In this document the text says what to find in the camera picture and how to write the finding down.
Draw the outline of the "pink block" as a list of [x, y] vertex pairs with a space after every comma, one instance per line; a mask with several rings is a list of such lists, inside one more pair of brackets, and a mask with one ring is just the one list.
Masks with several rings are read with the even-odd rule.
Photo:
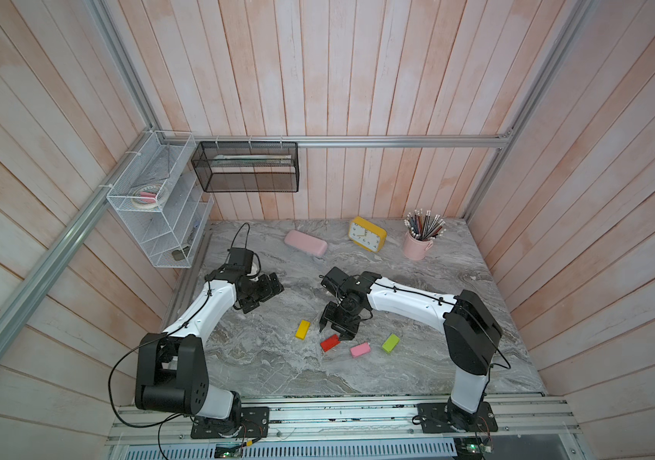
[[371, 345], [368, 342], [364, 342], [354, 347], [350, 348], [350, 353], [353, 358], [359, 358], [371, 352]]

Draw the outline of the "red block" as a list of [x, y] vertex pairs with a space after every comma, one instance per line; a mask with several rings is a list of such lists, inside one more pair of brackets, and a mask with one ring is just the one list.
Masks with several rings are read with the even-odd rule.
[[330, 337], [324, 339], [321, 343], [320, 346], [323, 350], [324, 353], [329, 352], [336, 346], [338, 346], [341, 343], [341, 339], [338, 335], [331, 335]]

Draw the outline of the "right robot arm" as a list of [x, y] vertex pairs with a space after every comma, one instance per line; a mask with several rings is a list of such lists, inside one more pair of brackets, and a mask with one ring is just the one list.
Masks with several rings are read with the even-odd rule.
[[341, 340], [355, 338], [367, 320], [363, 312], [390, 312], [442, 333], [456, 366], [448, 414], [462, 422], [478, 415], [503, 330], [477, 293], [422, 291], [377, 273], [349, 275], [340, 268], [323, 275], [321, 285], [334, 299], [322, 312], [320, 328], [331, 327]]

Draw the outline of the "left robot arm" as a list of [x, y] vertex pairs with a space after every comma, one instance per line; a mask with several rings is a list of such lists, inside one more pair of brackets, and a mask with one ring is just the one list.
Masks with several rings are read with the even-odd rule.
[[260, 272], [254, 251], [231, 248], [226, 262], [206, 276], [201, 293], [183, 315], [162, 333], [142, 339], [135, 406], [215, 420], [235, 417], [239, 395], [211, 383], [205, 346], [226, 312], [249, 314], [281, 292], [276, 274]]

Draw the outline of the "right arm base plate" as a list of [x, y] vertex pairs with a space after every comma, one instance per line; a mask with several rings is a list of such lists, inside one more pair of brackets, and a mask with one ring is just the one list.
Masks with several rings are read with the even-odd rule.
[[418, 413], [412, 423], [420, 426], [425, 434], [475, 432], [494, 433], [498, 431], [492, 407], [488, 402], [481, 402], [474, 413], [454, 406], [452, 402], [427, 402], [417, 405]]

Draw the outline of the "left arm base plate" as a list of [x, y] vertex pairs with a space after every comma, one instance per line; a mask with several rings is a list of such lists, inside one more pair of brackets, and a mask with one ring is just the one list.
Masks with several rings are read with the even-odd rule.
[[195, 440], [262, 439], [268, 435], [270, 409], [268, 406], [241, 407], [232, 410], [226, 419], [196, 416], [191, 430]]

